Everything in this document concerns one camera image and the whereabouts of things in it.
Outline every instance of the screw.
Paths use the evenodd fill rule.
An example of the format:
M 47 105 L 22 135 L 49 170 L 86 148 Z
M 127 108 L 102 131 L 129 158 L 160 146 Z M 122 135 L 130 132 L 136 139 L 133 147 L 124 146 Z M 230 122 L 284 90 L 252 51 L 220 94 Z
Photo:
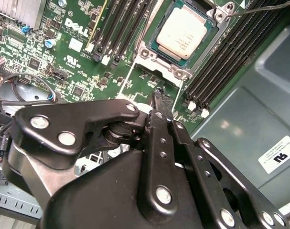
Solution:
M 277 220 L 277 222 L 279 222 L 282 226 L 285 226 L 285 222 L 284 220 L 281 218 L 281 216 L 279 216 L 278 214 L 274 214 L 274 218 Z
M 225 209 L 222 209 L 220 212 L 220 215 L 222 217 L 222 219 L 224 220 L 224 222 L 229 226 L 229 227 L 234 227 L 235 226 L 235 221 L 233 216 L 231 215 L 230 212 L 228 212 Z
M 37 129 L 45 129 L 49 126 L 49 121 L 44 117 L 34 117 L 30 120 L 31 125 Z
M 70 132 L 62 132 L 58 136 L 59 142 L 66 146 L 72 146 L 76 142 L 76 137 Z
M 273 218 L 267 212 L 263 212 L 263 218 L 269 225 L 274 225 Z
M 181 123 L 177 123 L 177 127 L 179 127 L 180 129 L 184 129 L 184 126 Z
M 163 118 L 163 115 L 160 112 L 155 113 L 156 116 L 158 116 L 160 119 Z
M 66 0 L 59 0 L 58 1 L 58 5 L 61 7 L 61 8 L 65 8 L 67 6 L 67 1 Z
M 162 152 L 160 152 L 160 156 L 161 156 L 161 158 L 164 158 L 165 159 L 167 157 L 167 154 L 162 151 Z
M 135 107 L 134 107 L 132 104 L 128 104 L 128 105 L 127 105 L 127 108 L 128 108 L 130 111 L 135 111 Z
M 170 204 L 170 202 L 172 201 L 172 196 L 170 192 L 166 188 L 161 186 L 156 189 L 156 196 L 163 204 Z
M 207 141 L 205 141 L 205 140 L 203 140 L 202 143 L 207 148 L 211 147 L 210 144 Z

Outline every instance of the bolt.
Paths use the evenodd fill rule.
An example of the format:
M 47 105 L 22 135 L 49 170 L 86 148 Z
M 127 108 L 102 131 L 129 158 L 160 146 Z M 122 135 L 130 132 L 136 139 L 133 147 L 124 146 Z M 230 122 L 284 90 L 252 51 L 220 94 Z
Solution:
M 269 225 L 274 225 L 273 218 L 267 212 L 263 212 L 263 218 Z
M 128 104 L 128 105 L 127 105 L 127 108 L 128 108 L 130 111 L 135 111 L 135 107 L 134 107 L 132 104 Z
M 177 123 L 177 127 L 179 127 L 180 129 L 184 129 L 184 126 L 181 123 Z
M 70 132 L 62 132 L 58 136 L 59 142 L 66 146 L 72 146 L 76 142 L 76 137 Z
M 170 202 L 172 201 L 172 196 L 170 192 L 166 188 L 161 186 L 156 189 L 156 196 L 163 204 L 170 204 Z
M 37 129 L 45 129 L 49 126 L 49 121 L 44 117 L 34 117 L 30 120 L 31 125 Z
M 58 4 L 61 8 L 65 8 L 67 6 L 67 1 L 66 0 L 59 0 Z
M 162 152 L 160 152 L 160 156 L 161 156 L 161 158 L 164 158 L 165 159 L 167 157 L 167 154 L 162 151 Z
M 163 115 L 160 112 L 155 113 L 156 116 L 158 116 L 160 119 L 163 118 Z
M 229 227 L 234 227 L 235 226 L 235 221 L 233 216 L 231 215 L 230 212 L 228 212 L 225 209 L 222 209 L 220 212 L 220 215 L 222 217 L 222 219 L 224 220 L 224 222 L 229 226 Z
M 205 141 L 205 140 L 203 140 L 202 143 L 207 148 L 211 147 L 210 144 L 207 141 Z
M 285 226 L 285 222 L 284 220 L 281 218 L 281 216 L 279 216 L 278 214 L 274 214 L 274 218 L 277 220 L 277 222 L 279 222 L 282 226 Z

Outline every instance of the wire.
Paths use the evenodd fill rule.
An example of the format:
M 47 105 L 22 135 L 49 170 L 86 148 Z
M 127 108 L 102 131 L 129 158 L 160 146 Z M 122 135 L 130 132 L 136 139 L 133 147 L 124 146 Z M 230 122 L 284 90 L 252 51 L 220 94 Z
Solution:
M 43 80 L 41 79 L 40 77 L 36 76 L 36 75 L 33 75 L 31 73 L 15 73 L 15 74 L 11 74 L 9 76 L 6 76 L 3 78 L 3 83 L 5 83 L 6 81 L 8 81 L 9 79 L 12 79 L 14 77 L 18 77 L 18 76 L 31 76 L 32 78 L 42 82 L 48 89 L 49 91 L 52 93 L 52 101 L 55 102 L 56 101 L 56 94 L 54 92 L 54 90 Z
M 45 104 L 54 104 L 50 100 L 40 100 L 40 101 L 7 101 L 7 100 L 0 100 L 0 104 L 3 106 L 32 106 L 32 105 L 45 105 Z
M 249 14 L 249 13 L 255 13 L 255 12 L 260 12 L 260 11 L 279 10 L 279 9 L 283 9 L 283 8 L 285 8 L 287 6 L 290 6 L 290 1 L 287 1 L 284 4 L 281 4 L 281 5 L 266 6 L 266 7 L 260 7 L 260 8 L 257 8 L 257 9 L 253 9 L 253 10 L 247 10 L 247 11 L 244 11 L 244 12 L 233 13 L 231 15 L 228 15 L 228 17 L 236 17 L 236 16 L 241 16 L 241 15 L 245 15 L 245 14 Z

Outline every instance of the white label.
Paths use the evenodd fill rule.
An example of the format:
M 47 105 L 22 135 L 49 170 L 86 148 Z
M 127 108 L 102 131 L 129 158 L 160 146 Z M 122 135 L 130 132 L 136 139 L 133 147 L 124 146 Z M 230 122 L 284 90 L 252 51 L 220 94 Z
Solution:
M 285 136 L 275 144 L 258 162 L 264 167 L 265 171 L 270 174 L 276 168 L 280 167 L 290 158 L 290 137 Z
M 72 37 L 70 42 L 69 42 L 69 46 L 68 47 L 70 49 L 73 49 L 73 50 L 77 51 L 77 52 L 81 52 L 82 46 L 83 46 L 82 42 L 80 42 L 80 41 L 78 41 L 78 40 L 76 40 L 75 38 Z

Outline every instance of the mounting hole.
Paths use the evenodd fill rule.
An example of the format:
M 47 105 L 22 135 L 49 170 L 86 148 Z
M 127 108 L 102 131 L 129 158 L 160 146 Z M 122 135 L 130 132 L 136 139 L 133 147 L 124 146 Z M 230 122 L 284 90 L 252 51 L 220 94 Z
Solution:
M 233 5 L 232 4 L 228 4 L 228 6 L 226 7 L 228 10 L 232 10 L 233 9 Z
M 161 158 L 164 158 L 165 159 L 167 157 L 167 154 L 162 151 L 162 152 L 160 152 L 160 156 L 161 156 Z
M 163 118 L 163 115 L 160 112 L 155 113 L 156 116 L 158 116 L 159 118 Z
M 160 141 L 162 144 L 166 144 L 166 140 L 164 138 L 161 138 Z
M 127 108 L 128 108 L 130 111 L 135 111 L 135 107 L 134 107 L 132 104 L 127 104 Z
M 206 175 L 207 177 L 211 177 L 211 174 L 210 174 L 209 171 L 205 171 L 204 173 L 205 173 L 205 175 Z

